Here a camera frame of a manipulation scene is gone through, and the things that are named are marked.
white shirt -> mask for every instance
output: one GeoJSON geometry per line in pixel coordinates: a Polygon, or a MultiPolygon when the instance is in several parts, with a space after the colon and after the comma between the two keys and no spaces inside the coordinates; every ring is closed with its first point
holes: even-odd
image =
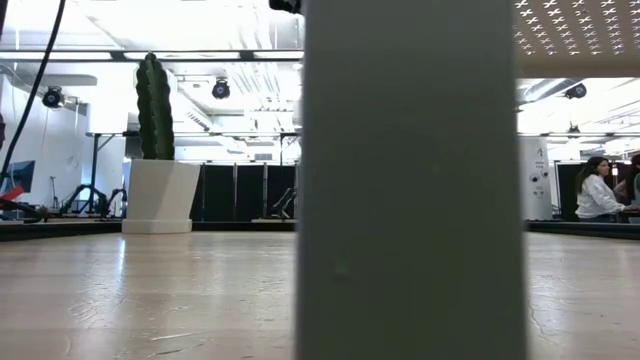
{"type": "Polygon", "coordinates": [[[589,175],[582,183],[582,193],[578,194],[576,215],[590,219],[600,215],[614,214],[625,206],[616,201],[613,190],[598,175],[589,175]]]}

black base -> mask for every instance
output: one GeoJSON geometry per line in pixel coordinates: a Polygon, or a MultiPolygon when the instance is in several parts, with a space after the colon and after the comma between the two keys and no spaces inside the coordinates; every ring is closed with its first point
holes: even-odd
{"type": "Polygon", "coordinates": [[[526,223],[526,229],[529,232],[547,234],[640,240],[640,225],[635,224],[529,221],[526,223]]]}
{"type": "MultiPolygon", "coordinates": [[[[44,239],[52,237],[118,233],[122,224],[113,222],[46,223],[1,225],[0,241],[44,239]]],[[[640,225],[586,224],[555,221],[526,222],[526,231],[560,235],[640,240],[640,225]]],[[[291,222],[194,222],[193,231],[292,232],[291,222]]]]}
{"type": "MultiPolygon", "coordinates": [[[[39,223],[2,225],[0,223],[0,241],[34,240],[52,237],[109,234],[122,231],[122,223],[86,222],[86,223],[39,223]]],[[[194,222],[193,231],[295,231],[294,223],[283,222],[194,222]]]]}

black partition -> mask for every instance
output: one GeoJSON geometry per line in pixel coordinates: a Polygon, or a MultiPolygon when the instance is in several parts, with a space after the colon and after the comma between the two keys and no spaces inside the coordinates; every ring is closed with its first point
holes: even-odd
{"type": "Polygon", "coordinates": [[[193,221],[204,221],[204,166],[200,166],[200,176],[196,185],[196,194],[193,197],[189,218],[193,221]]]}
{"type": "MultiPolygon", "coordinates": [[[[295,187],[295,166],[203,165],[191,208],[193,221],[251,221],[270,215],[284,192],[295,187]]],[[[294,215],[293,202],[286,209],[294,215]]]]}
{"type": "MultiPolygon", "coordinates": [[[[288,188],[296,186],[296,167],[295,166],[269,166],[267,181],[267,209],[280,200],[288,188]]],[[[294,216],[294,202],[290,202],[285,209],[287,214],[294,216]]]]}
{"type": "Polygon", "coordinates": [[[204,220],[233,221],[233,166],[204,166],[204,220]]]}
{"type": "Polygon", "coordinates": [[[238,166],[237,221],[262,217],[264,169],[264,166],[238,166]]]}

security camera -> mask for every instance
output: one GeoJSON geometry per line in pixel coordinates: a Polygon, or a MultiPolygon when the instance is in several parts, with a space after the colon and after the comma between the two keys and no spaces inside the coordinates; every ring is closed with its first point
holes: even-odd
{"type": "Polygon", "coordinates": [[[281,10],[292,14],[300,14],[302,0],[269,0],[271,10],[281,10]]]}
{"type": "Polygon", "coordinates": [[[213,86],[211,95],[218,100],[226,99],[231,95],[227,79],[216,79],[216,84],[213,86]]]}
{"type": "Polygon", "coordinates": [[[586,95],[587,95],[587,87],[582,84],[578,84],[564,92],[564,96],[567,99],[574,99],[574,98],[582,99],[586,95]]]}
{"type": "Polygon", "coordinates": [[[64,95],[60,86],[49,86],[42,97],[42,104],[49,109],[60,109],[64,106],[64,95]]]}

patterned ceiling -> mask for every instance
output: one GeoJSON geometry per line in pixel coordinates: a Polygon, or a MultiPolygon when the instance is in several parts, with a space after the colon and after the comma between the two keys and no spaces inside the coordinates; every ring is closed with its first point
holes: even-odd
{"type": "Polygon", "coordinates": [[[640,76],[639,0],[515,0],[523,77],[640,76]]]}

